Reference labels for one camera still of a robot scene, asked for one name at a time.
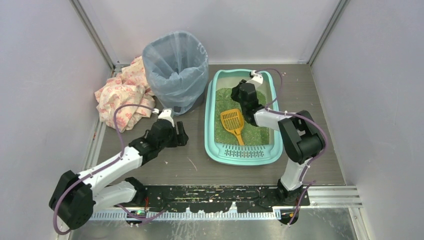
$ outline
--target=blue translucent trash bag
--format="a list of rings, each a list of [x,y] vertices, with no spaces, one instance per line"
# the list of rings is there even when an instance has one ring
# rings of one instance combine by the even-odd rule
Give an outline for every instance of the blue translucent trash bag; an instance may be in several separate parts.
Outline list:
[[[208,54],[191,33],[176,31],[155,40],[144,48],[142,58],[147,82],[164,108],[181,115],[204,98]]]

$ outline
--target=litter scoop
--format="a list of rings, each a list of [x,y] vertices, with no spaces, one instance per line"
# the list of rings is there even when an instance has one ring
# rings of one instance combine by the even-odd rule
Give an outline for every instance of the litter scoop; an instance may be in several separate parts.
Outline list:
[[[245,126],[245,120],[239,109],[234,108],[221,112],[221,123],[225,130],[235,135],[238,144],[241,146],[245,145],[242,139],[242,129]]]

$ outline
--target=teal litter box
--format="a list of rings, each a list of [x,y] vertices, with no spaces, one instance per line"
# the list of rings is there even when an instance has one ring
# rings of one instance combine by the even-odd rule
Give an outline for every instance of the teal litter box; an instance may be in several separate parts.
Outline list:
[[[279,132],[269,129],[269,144],[257,146],[240,146],[215,142],[215,96],[222,88],[233,88],[242,80],[248,80],[248,69],[219,70],[207,89],[206,109],[204,114],[204,148],[209,157],[219,163],[229,165],[257,166],[271,164],[283,153],[283,140]],[[269,103],[276,97],[273,78],[268,72],[261,72],[263,84],[257,89],[265,95]],[[278,111],[275,101],[270,107]]]

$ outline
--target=cloth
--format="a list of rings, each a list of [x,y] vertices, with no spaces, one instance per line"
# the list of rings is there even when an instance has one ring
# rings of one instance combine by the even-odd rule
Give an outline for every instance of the cloth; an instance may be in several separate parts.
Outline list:
[[[100,121],[107,126],[115,128],[115,110],[125,104],[141,104],[154,108],[154,94],[146,80],[146,71],[142,57],[137,57],[127,67],[122,68],[122,73],[109,78],[106,85],[94,93],[98,102],[97,110]],[[141,118],[150,118],[152,111],[137,106],[127,106],[116,114],[116,123],[119,131],[133,129]]]

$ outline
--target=wooden tabletop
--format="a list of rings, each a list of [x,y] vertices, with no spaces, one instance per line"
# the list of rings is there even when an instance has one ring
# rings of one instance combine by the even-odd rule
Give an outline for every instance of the wooden tabletop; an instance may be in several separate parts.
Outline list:
[[[311,68],[306,64],[212,64],[209,66],[209,79],[211,80],[218,70],[265,68],[276,68],[285,73],[283,93],[278,99],[279,109],[289,112],[309,111],[314,121],[330,136]],[[275,89],[278,90],[278,74],[272,71],[269,73],[272,75]],[[159,101],[156,101],[156,107],[162,108]],[[155,115],[142,118],[132,130],[125,131],[122,134],[125,144],[144,135],[156,120]],[[262,166],[225,165],[210,159],[206,154],[204,141],[205,103],[193,112],[176,116],[174,120],[184,123],[189,137],[188,144],[184,147],[165,148],[157,158],[128,172],[115,182],[135,177],[146,185],[276,185],[284,173],[288,161],[285,153],[276,162]],[[327,152],[311,165],[305,181],[316,180],[318,185],[344,185],[333,143],[330,140],[328,144]],[[111,158],[119,151],[120,143],[116,131],[106,127],[98,163]]]

